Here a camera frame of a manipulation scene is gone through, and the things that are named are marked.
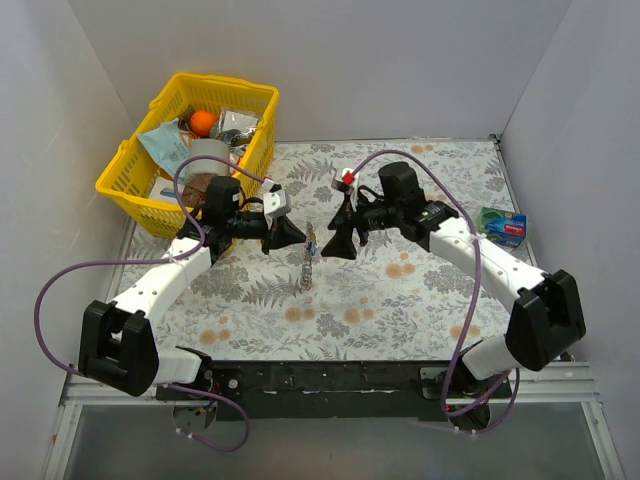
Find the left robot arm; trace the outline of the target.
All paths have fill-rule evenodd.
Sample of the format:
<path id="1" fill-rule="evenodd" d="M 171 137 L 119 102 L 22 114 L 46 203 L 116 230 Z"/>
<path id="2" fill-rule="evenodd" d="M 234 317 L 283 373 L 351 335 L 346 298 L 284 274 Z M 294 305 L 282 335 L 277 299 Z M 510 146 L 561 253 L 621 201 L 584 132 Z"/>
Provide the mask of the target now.
<path id="1" fill-rule="evenodd" d="M 305 234 L 287 217 L 288 193 L 272 181 L 266 184 L 268 191 L 257 201 L 261 210 L 244 211 L 239 180 L 213 177 L 205 201 L 193 210 L 197 222 L 185 222 L 164 256 L 129 289 L 86 308 L 78 360 L 82 375 L 131 396 L 168 383 L 178 383 L 193 400 L 211 392 L 213 377 L 202 368 L 203 355 L 187 347 L 160 347 L 158 326 L 234 240 L 258 240 L 263 253 L 305 242 Z"/>

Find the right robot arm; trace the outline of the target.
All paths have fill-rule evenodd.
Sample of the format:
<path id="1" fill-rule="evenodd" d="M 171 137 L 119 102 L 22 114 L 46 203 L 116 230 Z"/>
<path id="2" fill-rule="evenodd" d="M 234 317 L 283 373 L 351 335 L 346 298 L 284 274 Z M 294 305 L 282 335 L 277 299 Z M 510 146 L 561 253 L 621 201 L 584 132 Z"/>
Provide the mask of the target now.
<path id="1" fill-rule="evenodd" d="M 545 272 L 527 265 L 471 231 L 446 203 L 426 198 L 414 169 L 394 162 L 379 169 L 380 195 L 365 195 L 358 174 L 345 169 L 332 186 L 344 195 L 329 228 L 334 235 L 321 254 L 353 260 L 352 238 L 367 243 L 372 231 L 396 229 L 407 240 L 448 261 L 496 298 L 510 318 L 505 333 L 460 352 L 452 373 L 454 389 L 475 397 L 489 378 L 508 370 L 540 371 L 586 334 L 577 282 L 564 270 Z"/>

